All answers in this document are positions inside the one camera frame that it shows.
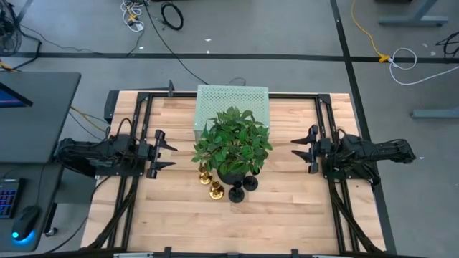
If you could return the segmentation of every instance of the green mesh basket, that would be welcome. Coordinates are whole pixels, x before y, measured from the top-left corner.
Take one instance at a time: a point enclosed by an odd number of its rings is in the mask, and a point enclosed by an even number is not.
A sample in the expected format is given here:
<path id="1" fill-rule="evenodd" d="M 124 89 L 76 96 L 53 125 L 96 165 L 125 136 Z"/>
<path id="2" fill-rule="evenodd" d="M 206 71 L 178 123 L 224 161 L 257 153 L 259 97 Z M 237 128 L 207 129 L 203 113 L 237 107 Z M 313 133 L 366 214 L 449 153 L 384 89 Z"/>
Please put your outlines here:
<path id="1" fill-rule="evenodd" d="M 194 115 L 194 136 L 199 140 L 204 126 L 213 126 L 209 118 L 217 112 L 237 107 L 240 112 L 251 110 L 256 121 L 270 126 L 270 106 L 267 87 L 199 85 Z"/>

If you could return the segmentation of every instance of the computer mouse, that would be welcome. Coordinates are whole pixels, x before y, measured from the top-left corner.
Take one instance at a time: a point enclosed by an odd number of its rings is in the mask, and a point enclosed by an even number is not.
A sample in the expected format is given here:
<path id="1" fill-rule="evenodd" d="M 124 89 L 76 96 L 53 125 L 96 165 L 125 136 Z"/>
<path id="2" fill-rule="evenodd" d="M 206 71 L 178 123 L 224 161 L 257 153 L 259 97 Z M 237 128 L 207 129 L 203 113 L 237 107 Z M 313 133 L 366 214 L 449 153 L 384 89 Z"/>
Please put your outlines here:
<path id="1" fill-rule="evenodd" d="M 38 206 L 27 206 L 14 220 L 11 236 L 15 240 L 23 240 L 29 236 L 37 222 L 40 208 Z"/>

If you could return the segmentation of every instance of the gray desk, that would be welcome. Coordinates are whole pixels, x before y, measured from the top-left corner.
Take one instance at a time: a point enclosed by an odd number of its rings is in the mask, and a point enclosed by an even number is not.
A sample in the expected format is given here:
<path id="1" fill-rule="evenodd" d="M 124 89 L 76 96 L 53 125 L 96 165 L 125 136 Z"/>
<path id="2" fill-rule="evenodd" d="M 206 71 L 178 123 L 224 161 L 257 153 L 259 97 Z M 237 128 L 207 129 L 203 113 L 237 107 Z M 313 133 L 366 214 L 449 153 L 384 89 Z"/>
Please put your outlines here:
<path id="1" fill-rule="evenodd" d="M 0 163 L 51 158 L 80 78 L 77 72 L 0 72 L 0 82 L 34 103 L 0 109 Z"/>
<path id="2" fill-rule="evenodd" d="M 63 167 L 44 164 L 55 151 L 80 78 L 76 72 L 0 73 L 0 82 L 34 102 L 32 107 L 0 109 L 0 177 L 15 168 L 6 178 L 24 179 L 15 216 L 29 205 L 41 209 L 29 242 L 13 241 L 14 218 L 0 219 L 0 252 L 34 251 L 54 216 L 52 207 Z"/>

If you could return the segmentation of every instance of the monitor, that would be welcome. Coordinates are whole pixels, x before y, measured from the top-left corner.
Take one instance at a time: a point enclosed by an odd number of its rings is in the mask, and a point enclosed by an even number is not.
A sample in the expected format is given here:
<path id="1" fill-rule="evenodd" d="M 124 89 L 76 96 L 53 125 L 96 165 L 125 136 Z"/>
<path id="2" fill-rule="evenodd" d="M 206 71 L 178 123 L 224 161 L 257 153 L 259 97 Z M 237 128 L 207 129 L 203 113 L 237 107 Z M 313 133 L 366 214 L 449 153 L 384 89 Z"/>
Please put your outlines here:
<path id="1" fill-rule="evenodd" d="M 0 82 L 0 108 L 31 107 L 34 103 Z"/>

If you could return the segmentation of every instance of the gold candle holder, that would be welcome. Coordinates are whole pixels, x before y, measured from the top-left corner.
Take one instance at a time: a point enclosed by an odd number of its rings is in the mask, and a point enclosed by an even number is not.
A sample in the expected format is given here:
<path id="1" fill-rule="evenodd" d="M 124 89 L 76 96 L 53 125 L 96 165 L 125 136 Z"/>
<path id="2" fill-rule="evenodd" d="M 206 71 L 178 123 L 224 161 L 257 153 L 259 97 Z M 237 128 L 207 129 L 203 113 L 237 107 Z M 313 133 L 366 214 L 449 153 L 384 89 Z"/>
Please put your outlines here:
<path id="1" fill-rule="evenodd" d="M 199 165 L 199 182 L 202 184 L 209 184 L 212 182 L 213 178 L 212 172 L 207 172 L 202 164 Z"/>
<path id="2" fill-rule="evenodd" d="M 210 198 L 220 200 L 224 195 L 224 188 L 219 181 L 213 181 L 209 189 Z"/>

